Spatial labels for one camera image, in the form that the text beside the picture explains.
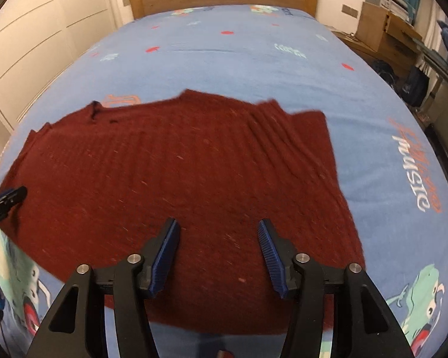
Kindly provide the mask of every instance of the cartoon print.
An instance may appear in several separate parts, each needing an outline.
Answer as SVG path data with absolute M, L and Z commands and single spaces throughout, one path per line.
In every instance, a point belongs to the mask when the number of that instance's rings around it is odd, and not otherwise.
M 124 105 L 138 105 L 141 104 L 141 100 L 137 95 L 124 95 L 123 97 L 115 97 L 112 94 L 108 94 L 106 99 L 101 102 L 105 108 L 113 108 L 116 106 Z
M 251 5 L 251 11 L 255 13 L 272 14 L 274 11 L 278 11 L 275 7 L 269 5 Z
M 438 189 L 433 183 L 430 162 L 422 142 L 410 128 L 392 119 L 389 122 L 399 131 L 399 136 L 392 136 L 392 139 L 398 142 L 397 149 L 402 155 L 403 169 L 415 196 L 416 207 L 422 212 L 431 208 L 438 214 L 442 213 Z
M 100 59 L 100 62 L 103 62 L 103 61 L 112 61 L 114 58 L 116 58 L 117 56 L 118 56 L 119 54 L 108 54 L 108 55 L 105 55 L 105 56 L 103 56 L 101 59 Z
M 330 358 L 330 353 L 332 352 L 332 341 L 322 340 L 320 345 L 319 358 Z
M 294 16 L 294 14 L 290 11 L 289 8 L 282 8 L 282 11 L 283 11 L 284 14 L 287 15 L 287 16 Z
M 151 48 L 148 48 L 148 49 L 146 50 L 146 52 L 149 54 L 150 52 L 157 51 L 158 49 L 160 49 L 160 46 L 151 47 Z
M 187 15 L 188 13 L 193 12 L 195 9 L 202 9 L 202 7 L 198 8 L 186 8 L 186 9 L 177 9 L 173 13 L 171 13 L 172 16 L 179 16 L 179 15 Z
M 92 52 L 92 51 L 96 50 L 99 46 L 100 46 L 99 44 L 95 44 L 95 45 L 91 46 L 87 52 Z
M 294 55 L 300 56 L 301 58 L 307 59 L 305 54 L 301 53 L 299 50 L 293 49 L 292 47 L 286 47 L 286 46 L 283 46 L 282 44 L 277 44 L 277 43 L 274 44 L 274 47 L 280 51 L 290 52 L 290 53 L 293 53 Z
M 39 270 L 25 253 L 0 230 L 0 290 L 11 308 L 16 325 L 34 336 L 41 320 L 38 317 L 38 292 L 51 306 L 50 292 L 39 280 Z
M 389 306 L 399 308 L 406 304 L 407 315 L 401 327 L 415 356 L 440 320 L 445 286 L 439 282 L 439 277 L 435 265 L 427 265 L 420 270 L 411 287 L 407 284 L 400 294 L 386 301 Z
M 352 66 L 349 66 L 349 65 L 346 64 L 346 63 L 342 63 L 342 66 L 343 66 L 344 68 L 346 68 L 347 70 L 355 71 L 355 69 L 354 69 Z

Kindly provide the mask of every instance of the knit sweater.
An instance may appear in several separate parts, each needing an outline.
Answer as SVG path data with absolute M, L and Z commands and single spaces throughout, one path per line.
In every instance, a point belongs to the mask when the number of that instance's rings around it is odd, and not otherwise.
M 1 189 L 21 185 L 28 196 L 0 227 L 63 281 L 78 264 L 137 252 L 176 218 L 174 265 L 146 308 L 151 321 L 185 329 L 285 332 L 292 303 L 273 291 L 259 248 L 265 217 L 322 264 L 364 265 L 325 116 L 289 115 L 275 100 L 186 90 L 115 109 L 93 102 L 30 133 Z

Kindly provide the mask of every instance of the wall socket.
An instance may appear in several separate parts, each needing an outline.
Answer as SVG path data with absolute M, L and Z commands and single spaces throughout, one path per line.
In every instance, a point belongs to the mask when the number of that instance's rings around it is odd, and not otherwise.
M 358 11 L 356 9 L 350 8 L 348 5 L 342 5 L 342 12 L 352 17 L 358 17 Z

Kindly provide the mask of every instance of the green cartoon monster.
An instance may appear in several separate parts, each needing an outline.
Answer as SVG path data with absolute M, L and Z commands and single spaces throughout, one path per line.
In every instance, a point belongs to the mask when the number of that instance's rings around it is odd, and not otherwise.
M 34 336 L 40 321 L 37 314 L 42 291 L 50 307 L 50 292 L 39 280 L 39 270 L 25 253 L 0 230 L 0 289 L 10 304 L 17 325 Z
M 445 286 L 440 284 L 439 277 L 440 272 L 435 268 L 435 265 L 427 265 L 420 270 L 411 287 L 409 287 L 410 284 L 407 284 L 399 295 L 386 301 L 388 305 L 396 303 L 401 308 L 406 297 L 405 303 L 408 313 L 401 327 L 415 356 L 420 353 L 432 329 L 440 320 Z M 439 306 L 437 306 L 438 293 L 441 293 Z

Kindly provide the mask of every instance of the bed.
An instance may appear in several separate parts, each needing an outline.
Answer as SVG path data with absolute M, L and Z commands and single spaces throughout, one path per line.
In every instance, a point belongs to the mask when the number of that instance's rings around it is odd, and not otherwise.
M 431 357 L 448 333 L 448 185 L 399 97 L 312 17 L 317 0 L 130 1 L 142 18 L 92 46 L 27 112 L 0 158 L 0 184 L 30 130 L 91 101 L 130 106 L 193 89 L 254 104 L 273 98 L 287 113 L 321 110 L 367 272 L 416 354 Z M 13 357 L 61 287 L 0 231 L 0 341 Z M 277 357 L 285 337 L 151 328 L 162 357 Z M 118 357 L 113 332 L 108 349 Z

